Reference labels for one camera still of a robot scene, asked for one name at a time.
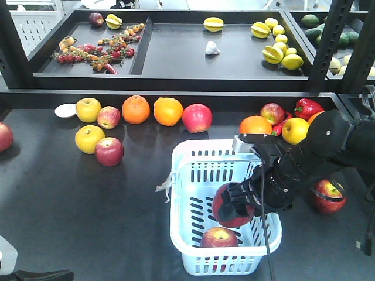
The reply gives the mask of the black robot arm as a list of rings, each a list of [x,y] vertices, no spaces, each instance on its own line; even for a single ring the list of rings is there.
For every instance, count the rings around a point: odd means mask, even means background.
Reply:
[[[240,134],[234,143],[262,163],[241,183],[230,183],[215,196],[218,222],[283,210],[318,181],[343,167],[374,172],[374,120],[353,119],[338,110],[318,115],[305,139],[283,150],[271,135]]]

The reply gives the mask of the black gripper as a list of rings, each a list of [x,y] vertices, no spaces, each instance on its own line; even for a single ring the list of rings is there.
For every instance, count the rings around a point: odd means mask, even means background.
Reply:
[[[255,215],[288,208],[316,183],[316,155],[306,143],[290,148],[273,166],[256,168],[243,182],[229,182],[220,197],[217,211],[221,222],[248,220],[247,206],[257,209]]]

